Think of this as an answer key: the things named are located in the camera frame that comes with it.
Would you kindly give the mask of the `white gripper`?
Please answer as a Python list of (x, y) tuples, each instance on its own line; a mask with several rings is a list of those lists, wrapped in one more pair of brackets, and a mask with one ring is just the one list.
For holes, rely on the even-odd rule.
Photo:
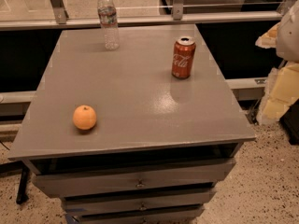
[(260, 125), (279, 121), (299, 99), (299, 0), (255, 42), (263, 49), (276, 48), (277, 56), (288, 61), (280, 68), (273, 68), (267, 78), (264, 96), (256, 119)]

